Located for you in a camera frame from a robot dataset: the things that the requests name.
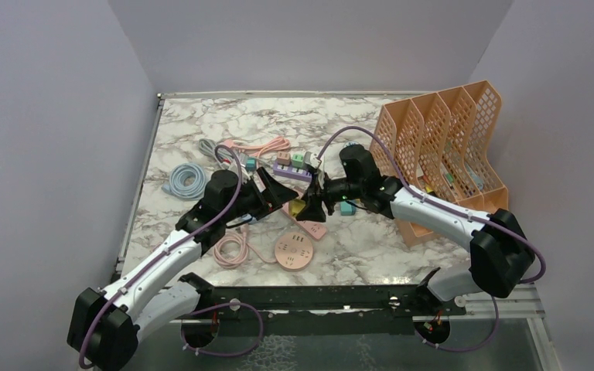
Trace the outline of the yellow charger plug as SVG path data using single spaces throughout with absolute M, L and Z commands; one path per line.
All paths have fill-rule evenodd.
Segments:
M 306 202 L 301 199 L 293 199 L 288 204 L 288 213 L 292 217 L 296 217 L 306 207 Z

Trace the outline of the pink dual USB charger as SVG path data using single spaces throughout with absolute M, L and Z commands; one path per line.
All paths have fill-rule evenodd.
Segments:
M 290 166 L 292 163 L 292 156 L 288 151 L 279 151 L 276 154 L 276 162 L 279 165 Z

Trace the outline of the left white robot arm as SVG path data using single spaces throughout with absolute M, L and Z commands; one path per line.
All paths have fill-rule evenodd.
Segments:
M 297 198 L 264 168 L 256 173 L 262 189 L 231 170 L 215 171 L 203 198 L 136 268 L 100 291 L 86 288 L 78 295 L 67 343 L 79 352 L 82 369 L 120 370 L 141 341 L 143 310 L 172 277 L 222 239 L 232 220 L 244 215 L 259 220 Z

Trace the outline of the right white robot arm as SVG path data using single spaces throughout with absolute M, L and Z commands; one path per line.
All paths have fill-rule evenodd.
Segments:
M 371 213 L 423 226 L 469 253 L 469 263 L 436 268 L 418 284 L 415 304 L 421 312 L 433 315 L 464 294 L 507 298 L 533 264 L 534 251 L 511 212 L 486 213 L 430 196 L 397 176 L 382 174 L 362 145 L 345 147 L 340 160 L 345 176 L 332 179 L 315 155 L 305 158 L 312 180 L 297 220 L 322 223 L 337 203 L 358 199 Z

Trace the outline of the teal charger plug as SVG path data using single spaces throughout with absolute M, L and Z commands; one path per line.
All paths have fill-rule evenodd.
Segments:
M 347 201 L 340 203 L 340 215 L 341 216 L 353 216 L 357 211 L 354 204 Z

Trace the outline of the green charger plug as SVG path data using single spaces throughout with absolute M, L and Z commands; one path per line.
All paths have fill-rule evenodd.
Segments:
M 295 153 L 291 157 L 291 166 L 297 169 L 303 169 L 304 167 L 304 155 Z

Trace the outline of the pink long power strip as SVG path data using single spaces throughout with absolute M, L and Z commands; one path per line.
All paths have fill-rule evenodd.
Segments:
M 327 228 L 322 223 L 313 221 L 298 221 L 295 217 L 290 216 L 288 213 L 289 202 L 283 205 L 282 212 L 303 232 L 310 235 L 311 238 L 314 240 L 321 240 L 326 235 Z

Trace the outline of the purple power strip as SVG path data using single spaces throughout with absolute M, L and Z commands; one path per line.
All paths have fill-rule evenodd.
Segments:
M 291 165 L 282 165 L 275 162 L 272 166 L 273 173 L 287 179 L 293 179 L 301 182 L 310 182 L 311 174 L 304 169 L 294 168 Z

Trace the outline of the blue round power socket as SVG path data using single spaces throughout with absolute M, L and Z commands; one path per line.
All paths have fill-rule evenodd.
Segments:
M 235 223 L 236 226 L 243 226 L 245 224 L 255 224 L 258 222 L 258 218 L 250 214 L 245 214 L 239 218 Z

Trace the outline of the pink round power socket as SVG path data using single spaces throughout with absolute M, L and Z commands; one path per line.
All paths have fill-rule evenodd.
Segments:
M 306 269 L 312 261 L 313 254 L 312 241 L 302 233 L 284 234 L 275 244 L 275 259 L 286 271 Z

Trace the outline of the orange mesh file organizer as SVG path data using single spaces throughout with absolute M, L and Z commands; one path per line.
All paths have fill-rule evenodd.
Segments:
M 383 174 L 399 168 L 431 196 L 488 213 L 508 209 L 508 189 L 487 158 L 501 107 L 487 80 L 390 102 L 370 152 Z

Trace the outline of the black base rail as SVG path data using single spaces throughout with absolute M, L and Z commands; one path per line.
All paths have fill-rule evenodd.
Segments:
M 419 322 L 465 315 L 454 301 L 427 307 L 417 303 L 415 284 L 330 286 L 215 286 L 194 273 L 179 282 L 193 286 L 199 309 L 182 316 L 189 334 L 252 337 L 263 335 L 412 335 Z

